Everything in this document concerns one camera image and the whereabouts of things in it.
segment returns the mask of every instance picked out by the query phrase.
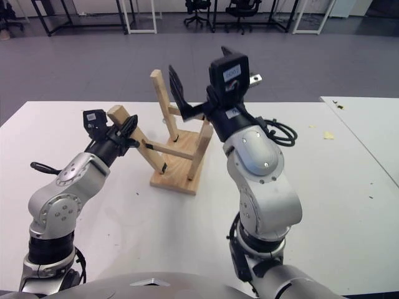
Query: white wall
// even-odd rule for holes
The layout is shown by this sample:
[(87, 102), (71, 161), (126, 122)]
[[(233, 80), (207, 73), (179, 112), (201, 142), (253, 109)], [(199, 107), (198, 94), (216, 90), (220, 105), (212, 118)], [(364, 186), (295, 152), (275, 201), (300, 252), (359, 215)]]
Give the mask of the white wall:
[[(154, 0), (155, 7), (160, 7), (166, 12), (185, 12), (185, 0)], [(74, 0), (76, 10), (78, 12), (98, 13), (98, 12), (116, 12), (117, 6), (115, 0)], [(329, 0), (310, 0), (307, 10), (309, 12), (324, 12)], [(219, 0), (218, 11), (224, 11), (229, 5), (230, 0)], [(273, 0), (263, 0), (261, 11), (270, 11)], [(282, 11), (291, 11), (294, 0), (280, 0)], [(140, 11), (150, 11), (151, 5), (149, 0), (138, 0)]]
[[(185, 12), (185, 0), (154, 0), (155, 7), (159, 10), (159, 7), (162, 11), (166, 12)], [(361, 13), (362, 11), (366, 11), (364, 9), (365, 6), (369, 7), (372, 0), (357, 0), (355, 7), (353, 8), (352, 12), (356, 15)], [(33, 8), (31, 0), (19, 0), (21, 6), (25, 13), (28, 16), (36, 16), (36, 12)], [(229, 0), (219, 0), (218, 1), (218, 11), (224, 11), (226, 6), (229, 4)], [(309, 0), (306, 12), (315, 12), (315, 13), (323, 13), (325, 12), (328, 3), (330, 0)], [(21, 11), (18, 8), (15, 0), (10, 0), (17, 16), (22, 16)], [(117, 12), (117, 5), (115, 0), (74, 0), (77, 12), (86, 12), (86, 13), (106, 13), (106, 12)], [(150, 0), (138, 0), (140, 10), (150, 11), (151, 5)], [(272, 7), (273, 0), (263, 0), (261, 4), (260, 11), (270, 11)], [(292, 5), (294, 0), (280, 0), (281, 4), (281, 11), (282, 12), (289, 12), (292, 9)]]

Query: white label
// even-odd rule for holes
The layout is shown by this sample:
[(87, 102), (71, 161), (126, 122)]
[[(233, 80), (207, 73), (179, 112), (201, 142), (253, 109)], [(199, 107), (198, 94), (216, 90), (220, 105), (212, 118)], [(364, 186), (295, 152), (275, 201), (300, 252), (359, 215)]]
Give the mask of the white label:
[(86, 117), (87, 117), (88, 121), (95, 120), (95, 114), (94, 113), (88, 114), (88, 115), (86, 115)]
[(231, 79), (241, 75), (241, 66), (237, 64), (235, 67), (228, 69), (223, 72), (224, 82), (230, 81)]
[(233, 108), (233, 109), (230, 109), (230, 110), (226, 111), (226, 116), (227, 116), (228, 119), (236, 117), (236, 116), (238, 116), (240, 114), (241, 113), (240, 113), (240, 111), (238, 111), (237, 108)]

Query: overturned wooden stool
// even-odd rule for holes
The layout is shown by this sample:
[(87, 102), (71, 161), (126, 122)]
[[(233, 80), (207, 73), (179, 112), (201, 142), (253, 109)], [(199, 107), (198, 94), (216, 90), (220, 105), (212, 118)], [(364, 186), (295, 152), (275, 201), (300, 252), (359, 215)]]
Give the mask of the overturned wooden stool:
[(180, 115), (177, 107), (170, 104), (168, 92), (160, 70), (151, 73), (163, 118), (169, 131), (169, 140), (164, 145), (149, 141), (147, 147), (162, 152), (167, 165), (165, 173), (155, 171), (151, 186), (195, 195), (200, 183), (203, 158), (213, 134), (213, 127), (203, 116), (199, 133), (179, 130), (173, 115)]
[[(199, 133), (179, 130), (173, 115), (180, 115), (180, 111), (177, 107), (170, 105), (161, 71), (154, 70), (151, 73), (151, 79), (169, 131), (169, 140), (165, 145), (149, 140), (139, 126), (132, 133), (131, 138), (140, 143), (137, 150), (155, 170), (150, 180), (151, 186), (195, 195), (213, 127), (203, 116), (199, 116), (197, 119), (203, 122)], [(121, 105), (112, 107), (107, 115), (117, 126), (122, 126), (129, 117), (128, 112)]]

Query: metal table frame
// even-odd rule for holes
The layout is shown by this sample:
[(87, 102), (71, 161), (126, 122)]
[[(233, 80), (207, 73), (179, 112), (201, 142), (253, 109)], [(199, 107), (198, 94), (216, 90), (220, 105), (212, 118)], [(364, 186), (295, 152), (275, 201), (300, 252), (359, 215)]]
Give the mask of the metal table frame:
[[(274, 17), (273, 15), (276, 12), (276, 8), (277, 8), (276, 2), (277, 2), (277, 0), (273, 0), (272, 9), (270, 11), (269, 19), (267, 20), (267, 22), (242, 22), (242, 24), (249, 24), (252, 26), (253, 25), (273, 25), (273, 26), (277, 26), (277, 27), (281, 28), (282, 30), (284, 30), (284, 32), (289, 32), (292, 20), (294, 18), (295, 12), (297, 10), (299, 0), (295, 0), (294, 5), (292, 6), (292, 11), (291, 11), (289, 19), (288, 19), (288, 23), (286, 26), (284, 26), (283, 24), (281, 24), (281, 22), (278, 22), (273, 18)], [(211, 25), (212, 32), (216, 31), (216, 25), (226, 25), (226, 24), (235, 23), (235, 22), (216, 22), (216, 15), (218, 13), (217, 10), (218, 10), (218, 0), (214, 0), (213, 21), (212, 21), (212, 25)]]
[[(134, 18), (134, 10), (133, 10), (132, 0), (129, 0), (129, 1), (130, 1), (130, 9), (132, 10), (132, 14), (133, 14), (133, 18)], [(122, 2), (123, 14), (125, 15), (125, 20), (126, 20), (126, 33), (129, 33), (129, 34), (131, 34), (131, 33), (154, 33), (154, 34), (156, 34), (158, 32), (157, 29), (156, 29), (156, 15), (155, 15), (154, 0), (150, 0), (150, 2), (151, 2), (151, 18), (152, 18), (152, 21), (153, 21), (153, 29), (132, 29), (131, 25), (135, 21), (133, 21), (132, 23), (129, 23), (128, 12), (127, 12), (127, 9), (126, 9), (125, 0), (121, 0), (121, 2)], [(139, 8), (138, 8), (137, 0), (136, 0), (136, 5), (137, 5), (138, 13), (140, 13)]]
[[(57, 27), (55, 27), (55, 28), (53, 28), (52, 30), (50, 30), (48, 28), (42, 13), (40, 12), (39, 8), (37, 7), (36, 1), (35, 0), (31, 0), (31, 1), (32, 1), (34, 9), (36, 10), (37, 16), (39, 17), (39, 19), (40, 19), (40, 21), (41, 21), (41, 23), (43, 25), (43, 28), (46, 31), (48, 36), (51, 36), (53, 33), (57, 32), (58, 30), (63, 29), (63, 28), (86, 28), (86, 27), (122, 27), (123, 33), (124, 34), (128, 34), (127, 26), (125, 25), (125, 23), (123, 21), (123, 14), (122, 14), (122, 10), (120, 8), (119, 0), (115, 0), (115, 2), (117, 3), (117, 7), (118, 7), (118, 15), (119, 15), (119, 18), (120, 18), (120, 23), (116, 23), (116, 24), (87, 24), (87, 25), (74, 24), (72, 22), (71, 17), (70, 17), (70, 14), (69, 14), (69, 11), (67, 9), (67, 6), (65, 5), (65, 1), (64, 0), (60, 0), (61, 4), (62, 4), (62, 7), (64, 8), (65, 15), (68, 18), (68, 21), (63, 23), (63, 24), (61, 24), (61, 25), (59, 25), (59, 26), (57, 26)], [(132, 21), (132, 23), (134, 23), (135, 22), (135, 17), (134, 17), (133, 4), (132, 4), (132, 0), (129, 0), (129, 1), (130, 1), (130, 7), (131, 7), (132, 12), (133, 12), (133, 21)]]
[(330, 4), (329, 4), (329, 6), (324, 14), (323, 20), (317, 30), (302, 30), (302, 29), (298, 29), (298, 26), (299, 26), (300, 20), (302, 19), (302, 16), (305, 11), (305, 7), (308, 2), (308, 0), (305, 0), (304, 4), (302, 5), (302, 9), (300, 10), (299, 17), (297, 18), (297, 20), (295, 22), (295, 26), (294, 26), (294, 29), (292, 30), (292, 34), (317, 34), (317, 35), (319, 35), (322, 32), (324, 24), (325, 24), (326, 20), (329, 18), (332, 8), (334, 7), (334, 4), (336, 1), (337, 0), (330, 0)]

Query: gray floor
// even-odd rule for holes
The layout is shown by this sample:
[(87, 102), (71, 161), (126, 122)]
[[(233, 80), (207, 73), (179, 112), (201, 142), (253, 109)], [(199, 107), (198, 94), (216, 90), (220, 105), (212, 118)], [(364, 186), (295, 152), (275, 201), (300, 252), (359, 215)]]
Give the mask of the gray floor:
[(25, 101), (155, 101), (150, 72), (162, 69), (167, 78), (168, 64), (180, 75), (187, 99), (202, 102), (208, 65), (221, 55), (221, 45), (247, 54), (251, 70), (263, 76), (263, 83), (248, 91), (250, 102), (312, 102), (321, 95), (399, 97), (397, 37), (190, 30), (195, 31), (64, 32), (0, 42), (0, 124)]

